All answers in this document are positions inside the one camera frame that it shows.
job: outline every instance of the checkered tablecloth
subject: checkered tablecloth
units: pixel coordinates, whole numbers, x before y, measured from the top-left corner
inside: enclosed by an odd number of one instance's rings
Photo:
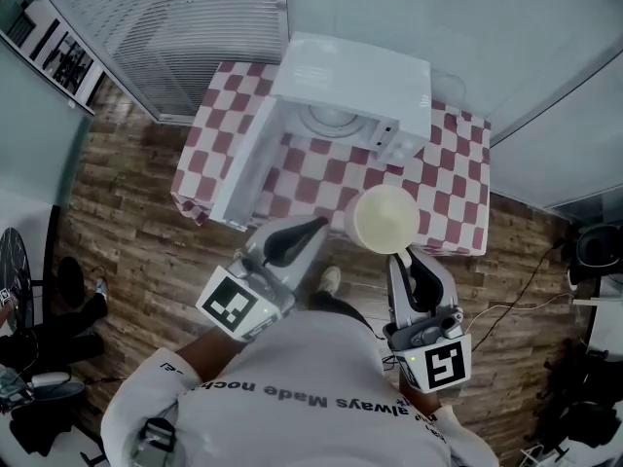
[[[180,212],[203,223],[238,144],[269,93],[278,66],[223,62],[205,93],[180,157],[171,194]],[[326,216],[344,234],[344,209],[382,183],[418,203],[416,244],[435,254],[481,255],[489,225],[490,125],[432,103],[430,143],[405,165],[377,162],[367,150],[286,134],[259,196],[251,227],[294,214]]]

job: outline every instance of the microwave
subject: microwave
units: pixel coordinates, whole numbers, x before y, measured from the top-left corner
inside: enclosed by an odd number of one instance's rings
[[[230,165],[210,219],[246,230],[285,133],[404,166],[430,140],[430,64],[371,45],[295,33]]]

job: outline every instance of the red and white checkered tablecloth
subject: red and white checkered tablecloth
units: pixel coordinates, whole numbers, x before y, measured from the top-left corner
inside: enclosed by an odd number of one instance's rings
[[[278,66],[223,62],[203,98],[177,166],[171,194],[180,212],[209,216],[238,144],[269,93]],[[434,254],[481,255],[489,225],[490,125],[432,103],[430,143],[405,165],[377,162],[367,150],[286,134],[251,227],[294,215],[326,216],[344,234],[344,209],[360,192],[398,185],[418,203],[416,244]]]

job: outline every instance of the black pants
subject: black pants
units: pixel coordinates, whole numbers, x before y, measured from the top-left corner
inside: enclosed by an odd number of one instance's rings
[[[370,327],[370,324],[366,321],[363,315],[359,313],[359,311],[348,303],[334,298],[326,291],[313,293],[308,301],[308,308],[311,311],[328,311],[329,313],[339,313],[341,315],[349,316],[350,318],[359,320],[363,325],[374,332],[372,327]]]
[[[585,267],[583,265],[571,265],[568,268],[568,277],[572,284],[577,285],[583,280],[590,278],[598,278],[606,275],[612,275],[614,273],[622,273],[621,265],[617,263],[611,267]]]
[[[95,294],[78,313],[66,313],[0,338],[0,364],[21,372],[35,361],[28,369],[30,376],[98,356],[104,351],[100,336],[77,336],[107,311],[104,298]]]

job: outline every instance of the white shirt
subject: white shirt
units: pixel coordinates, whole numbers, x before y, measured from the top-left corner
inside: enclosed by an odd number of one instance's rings
[[[189,466],[497,466],[450,407],[424,417],[385,379],[362,323],[294,312],[203,383],[159,349],[120,387],[102,420],[112,467],[128,465],[138,430],[177,401]]]

